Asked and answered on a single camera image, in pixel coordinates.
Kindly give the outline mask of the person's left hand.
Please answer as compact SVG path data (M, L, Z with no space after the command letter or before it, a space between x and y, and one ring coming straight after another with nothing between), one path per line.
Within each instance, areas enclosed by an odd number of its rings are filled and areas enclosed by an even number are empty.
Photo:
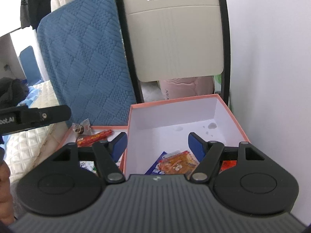
M10 193L10 169L7 164L1 164L1 182L0 182L0 219L5 225L14 222L13 198Z

